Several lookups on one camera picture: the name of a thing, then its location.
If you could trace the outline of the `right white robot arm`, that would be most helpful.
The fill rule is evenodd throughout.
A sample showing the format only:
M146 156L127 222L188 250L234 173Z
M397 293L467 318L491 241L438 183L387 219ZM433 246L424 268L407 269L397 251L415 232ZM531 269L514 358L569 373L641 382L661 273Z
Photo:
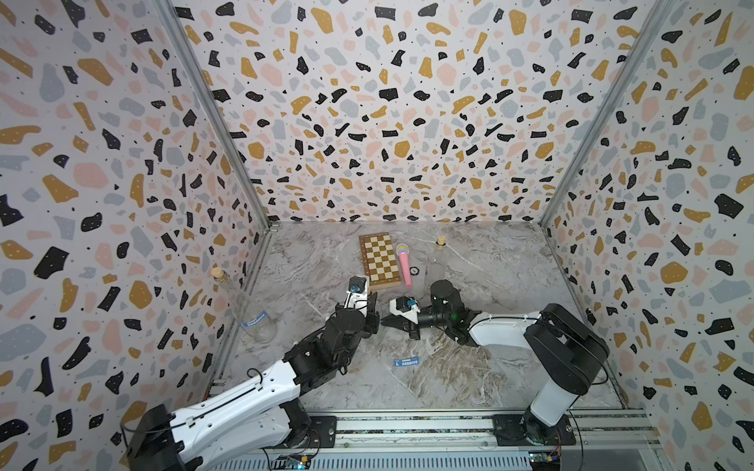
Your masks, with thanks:
M381 325L408 333L418 341L421 331L434 328L462 347L517 347L532 351L548 380L522 414L493 418L494 436L500 447L516 445L574 445L575 422L569 410L589 389L609 356L607 343L569 310L549 303L528 314L490 314L473 310L461 300L461 292L447 281L431 285L430 302L401 296L390 301L390 314Z

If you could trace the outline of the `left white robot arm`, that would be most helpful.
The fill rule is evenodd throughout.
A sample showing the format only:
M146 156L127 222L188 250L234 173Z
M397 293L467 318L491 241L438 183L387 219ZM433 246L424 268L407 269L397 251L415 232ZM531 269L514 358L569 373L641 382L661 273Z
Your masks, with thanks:
M264 371L204 400L151 408L127 439L132 470L208 470L258 449L304 442L311 419L300 399L346 374L362 340L378 332L377 295L352 292L324 326Z

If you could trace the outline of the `clear glass bottle with cork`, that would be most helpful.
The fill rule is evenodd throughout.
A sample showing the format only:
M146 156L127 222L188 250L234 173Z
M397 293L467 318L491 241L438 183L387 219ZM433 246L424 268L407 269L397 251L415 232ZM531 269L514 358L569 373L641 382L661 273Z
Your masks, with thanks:
M435 246L430 256L425 274L425 287L428 292L431 286L445 278L447 270L447 238L443 235L437 237Z

